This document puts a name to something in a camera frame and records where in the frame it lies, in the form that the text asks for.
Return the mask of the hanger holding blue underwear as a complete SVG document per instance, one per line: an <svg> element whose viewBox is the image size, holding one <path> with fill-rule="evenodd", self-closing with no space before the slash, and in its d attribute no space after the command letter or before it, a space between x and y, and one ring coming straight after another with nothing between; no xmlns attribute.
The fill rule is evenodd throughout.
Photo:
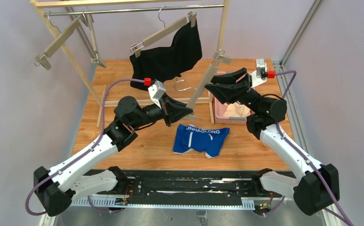
<svg viewBox="0 0 364 226"><path fill-rule="evenodd" d="M178 83L185 81L185 79L176 81L174 84L174 89L176 91L186 91L189 89L194 89L195 92L193 93L192 97L187 101L187 107L194 109L195 105L199 103L199 99L203 100L205 104L209 105L209 112L210 112L210 122L214 124L214 108L213 108L213 98L214 96L208 92L208 98L201 98L201 95L206 91L205 85L210 83L212 78L218 73L219 64L230 64L232 62L232 58L225 55L225 51L222 49L217 50L214 53L213 61L209 65L208 69L206 70L205 74L203 75L199 85L194 87L187 87L183 89L178 89L176 86Z"/></svg>

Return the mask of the beige underwear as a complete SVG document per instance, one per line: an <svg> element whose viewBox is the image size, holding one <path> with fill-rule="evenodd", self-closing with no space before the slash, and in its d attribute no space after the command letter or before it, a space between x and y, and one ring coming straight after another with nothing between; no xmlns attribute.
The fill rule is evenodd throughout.
<svg viewBox="0 0 364 226"><path fill-rule="evenodd" d="M224 117L239 117L245 118L251 114L251 110L245 105L241 105L239 103L233 103L227 105L225 112L223 113Z"/></svg>

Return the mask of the blue underwear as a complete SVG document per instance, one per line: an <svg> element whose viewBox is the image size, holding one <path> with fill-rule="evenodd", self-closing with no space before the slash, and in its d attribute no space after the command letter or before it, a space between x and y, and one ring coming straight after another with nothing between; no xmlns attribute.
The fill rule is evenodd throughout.
<svg viewBox="0 0 364 226"><path fill-rule="evenodd" d="M206 158L218 157L229 135L230 128L202 129L194 125L177 127L173 153L184 154L189 151L204 153Z"/></svg>

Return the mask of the black underwear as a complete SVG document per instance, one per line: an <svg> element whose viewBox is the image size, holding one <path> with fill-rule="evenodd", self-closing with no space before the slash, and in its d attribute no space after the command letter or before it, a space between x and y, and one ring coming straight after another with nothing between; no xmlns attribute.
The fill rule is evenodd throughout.
<svg viewBox="0 0 364 226"><path fill-rule="evenodd" d="M170 46L142 50L138 57L132 54L129 57L133 66L132 78L172 80L191 70L202 56L198 22L194 27L188 23L175 33Z"/></svg>

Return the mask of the hanger holding black underwear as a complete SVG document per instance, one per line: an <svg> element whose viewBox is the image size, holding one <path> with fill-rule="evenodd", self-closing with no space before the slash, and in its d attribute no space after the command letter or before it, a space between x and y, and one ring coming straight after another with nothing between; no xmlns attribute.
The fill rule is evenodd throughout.
<svg viewBox="0 0 364 226"><path fill-rule="evenodd" d="M164 28L157 31L156 33L150 35L149 37L143 39L140 43L135 43L131 46L130 52L133 53L136 57L139 57L141 55L142 48L146 48L146 47L156 43L157 41L163 39L164 37L168 36L169 34L179 30L183 26L190 24L191 27L195 27L197 13L193 12L193 11L188 12L187 16L184 16L184 17L176 20L172 24L166 25L165 21L160 18L160 13L165 8L166 7L163 6L158 11L158 19L161 22L163 22Z"/></svg>

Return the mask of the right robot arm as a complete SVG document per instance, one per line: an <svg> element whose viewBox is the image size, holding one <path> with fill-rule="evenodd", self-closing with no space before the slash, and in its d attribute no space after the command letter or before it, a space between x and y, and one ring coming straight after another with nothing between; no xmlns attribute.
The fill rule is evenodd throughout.
<svg viewBox="0 0 364 226"><path fill-rule="evenodd" d="M269 146L289 166L293 177L265 168L252 177L257 195L277 193L294 200L304 214L311 216L336 204L340 198L339 173L332 164L323 164L290 138L282 129L287 102L284 96L260 94L256 87L278 76L275 71L248 73L245 68L216 75L205 88L222 104L239 103L252 114L246 118L248 131Z"/></svg>

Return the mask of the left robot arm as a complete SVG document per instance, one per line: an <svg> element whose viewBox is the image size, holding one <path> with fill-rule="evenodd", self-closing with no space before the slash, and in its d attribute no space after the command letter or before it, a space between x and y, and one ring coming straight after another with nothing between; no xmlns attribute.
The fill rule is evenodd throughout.
<svg viewBox="0 0 364 226"><path fill-rule="evenodd" d="M132 96L123 97L114 110L114 120L88 146L49 169L43 166L33 173L33 190L50 217L64 212L73 201L102 191L123 189L126 176L118 167L85 176L102 160L117 154L137 137L136 131L164 120L167 126L193 113L193 105L172 99L167 94L153 104L140 107Z"/></svg>

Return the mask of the empty hanger on rack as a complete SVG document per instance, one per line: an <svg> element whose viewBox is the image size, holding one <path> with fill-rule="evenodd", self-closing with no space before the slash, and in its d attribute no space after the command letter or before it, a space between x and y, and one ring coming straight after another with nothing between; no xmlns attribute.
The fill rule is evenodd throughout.
<svg viewBox="0 0 364 226"><path fill-rule="evenodd" d="M74 33L74 31L80 26L81 22L85 23L84 16L76 17L60 34L52 41L52 43L43 51L42 54L38 54L34 59L34 65L38 67L43 66L46 70L51 69L51 64L47 58L50 58Z"/></svg>

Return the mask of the pink plastic basket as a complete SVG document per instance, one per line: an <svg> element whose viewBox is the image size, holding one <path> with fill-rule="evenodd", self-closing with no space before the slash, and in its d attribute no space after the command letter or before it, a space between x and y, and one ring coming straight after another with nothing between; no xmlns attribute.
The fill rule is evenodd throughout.
<svg viewBox="0 0 364 226"><path fill-rule="evenodd" d="M233 104L222 104L214 97L214 122L225 124L245 124L246 118L254 112L245 105L237 102Z"/></svg>

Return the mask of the wooden clothes rack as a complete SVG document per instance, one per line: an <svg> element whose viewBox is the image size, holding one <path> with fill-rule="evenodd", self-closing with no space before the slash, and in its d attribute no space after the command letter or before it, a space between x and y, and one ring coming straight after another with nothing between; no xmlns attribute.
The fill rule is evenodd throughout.
<svg viewBox="0 0 364 226"><path fill-rule="evenodd" d="M106 101L107 95L103 93L100 97L94 90L91 82L88 81L87 76L82 71L80 65L77 63L74 55L71 53L70 49L65 44L69 37L77 30L81 24L85 24L91 32L92 41L89 43L90 48L92 48L92 56L96 56L92 59L92 63L105 67L104 61L99 57L96 46L95 32L93 29L93 22L91 20L91 15L93 11L80 11L80 12L65 12L64 15L72 16L71 23L64 29L63 32L59 31L57 27L53 26L50 22L50 12L45 12L46 8L72 8L72 7L82 7L82 6L99 6L99 5L125 5L125 4L139 4L139 0L71 0L71 1L53 1L53 2L39 2L37 0L32 0L31 5L36 10L38 15L41 17L42 21L45 23L47 29L54 37L53 42L44 50L41 55L35 57L35 65L41 65L46 70L50 70L51 65L48 62L50 58L58 49L62 49L63 52L68 57L71 64L76 69L80 78L83 80L85 86L88 88L89 92L94 96L99 105L99 115L97 120L97 125L103 125L101 118L104 116L104 108L116 106L116 101ZM161 7L161 8L134 8L134 9L117 9L111 10L111 13L126 13L126 12L145 12L145 11L164 11L164 10L180 10L180 9L198 9L198 8L222 8L221 25L218 37L217 51L214 54L214 61L211 66L206 71L200 84L199 91L195 91L190 99L184 99L189 106L194 106L195 104L208 104L210 110L210 121L214 124L214 108L213 108L213 95L209 94L208 97L202 97L204 93L204 84L206 81L210 81L217 72L219 63L229 64L232 59L224 54L221 49L224 39L224 32L226 27L226 21L228 17L230 1L225 0L222 4L218 5L191 5L191 6L177 6L177 7Z"/></svg>

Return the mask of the aluminium frame post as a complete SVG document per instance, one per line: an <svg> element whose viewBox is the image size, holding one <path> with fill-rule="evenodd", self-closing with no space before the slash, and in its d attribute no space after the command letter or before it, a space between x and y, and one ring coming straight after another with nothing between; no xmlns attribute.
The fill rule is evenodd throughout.
<svg viewBox="0 0 364 226"><path fill-rule="evenodd" d="M303 21L301 22L297 32L295 33L293 39L291 40L286 52L284 53L282 59L279 61L279 64L284 67L288 60L290 59L291 55L294 52L294 49L296 48L297 44L300 42L303 34L307 30L308 26L312 22L314 16L317 14L319 8L321 7L323 0L314 0L305 15Z"/></svg>

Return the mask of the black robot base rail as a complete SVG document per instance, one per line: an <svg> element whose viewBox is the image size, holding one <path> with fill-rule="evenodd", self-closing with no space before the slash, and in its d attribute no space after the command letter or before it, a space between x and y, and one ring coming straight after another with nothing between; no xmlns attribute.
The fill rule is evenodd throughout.
<svg viewBox="0 0 364 226"><path fill-rule="evenodd" d="M252 210L268 212L281 195L257 192L251 170L135 170L123 171L117 188L91 196L97 207Z"/></svg>

